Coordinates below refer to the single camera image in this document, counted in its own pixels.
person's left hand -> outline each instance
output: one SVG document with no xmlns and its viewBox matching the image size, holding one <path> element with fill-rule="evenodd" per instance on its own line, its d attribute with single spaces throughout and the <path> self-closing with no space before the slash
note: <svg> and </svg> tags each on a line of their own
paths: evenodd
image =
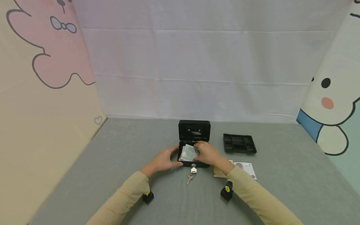
<svg viewBox="0 0 360 225">
<path fill-rule="evenodd" d="M 140 172 L 145 174 L 147 177 L 151 177 L 158 171 L 168 170 L 174 167 L 180 167 L 183 165 L 182 162 L 173 162 L 170 160 L 172 153 L 176 152 L 179 145 L 172 146 L 170 148 L 163 149 L 159 154 L 148 164 L 141 168 Z"/>
</svg>

cartoon bow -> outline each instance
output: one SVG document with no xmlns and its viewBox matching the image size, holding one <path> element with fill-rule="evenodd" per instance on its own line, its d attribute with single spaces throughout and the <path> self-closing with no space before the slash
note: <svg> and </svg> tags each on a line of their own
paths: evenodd
<svg viewBox="0 0 360 225">
<path fill-rule="evenodd" d="M 76 27 L 72 23 L 62 23 L 55 16 L 50 16 L 50 22 L 54 29 L 56 30 L 68 30 L 71 33 L 76 33 Z"/>
</svg>

white backdrop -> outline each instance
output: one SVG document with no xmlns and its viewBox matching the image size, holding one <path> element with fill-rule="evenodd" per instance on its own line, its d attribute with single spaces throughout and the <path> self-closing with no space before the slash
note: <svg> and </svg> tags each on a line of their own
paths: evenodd
<svg viewBox="0 0 360 225">
<path fill-rule="evenodd" d="M 75 0 L 108 117 L 295 121 L 349 0 Z"/>
</svg>

open lid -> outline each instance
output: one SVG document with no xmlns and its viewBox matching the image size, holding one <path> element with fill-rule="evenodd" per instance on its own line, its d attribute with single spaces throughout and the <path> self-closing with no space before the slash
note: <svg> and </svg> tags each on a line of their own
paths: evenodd
<svg viewBox="0 0 360 225">
<path fill-rule="evenodd" d="M 180 120 L 179 139 L 181 141 L 209 141 L 210 122 L 201 120 Z"/>
</svg>

gray tablecloth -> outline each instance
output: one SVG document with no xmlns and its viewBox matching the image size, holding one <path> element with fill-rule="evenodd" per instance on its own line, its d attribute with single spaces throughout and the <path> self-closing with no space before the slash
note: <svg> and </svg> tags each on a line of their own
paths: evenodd
<svg viewBox="0 0 360 225">
<path fill-rule="evenodd" d="M 110 118 L 82 152 L 30 225 L 82 225 L 121 184 L 162 148 L 179 143 L 178 120 Z M 222 134 L 252 135 L 257 154 L 226 154 Z M 304 224 L 359 224 L 360 197 L 297 124 L 211 123 L 210 143 L 234 162 L 253 164 L 258 182 Z M 220 196 L 226 180 L 213 167 L 159 172 L 155 199 L 139 201 L 123 224 L 262 224 L 237 196 Z"/>
</svg>

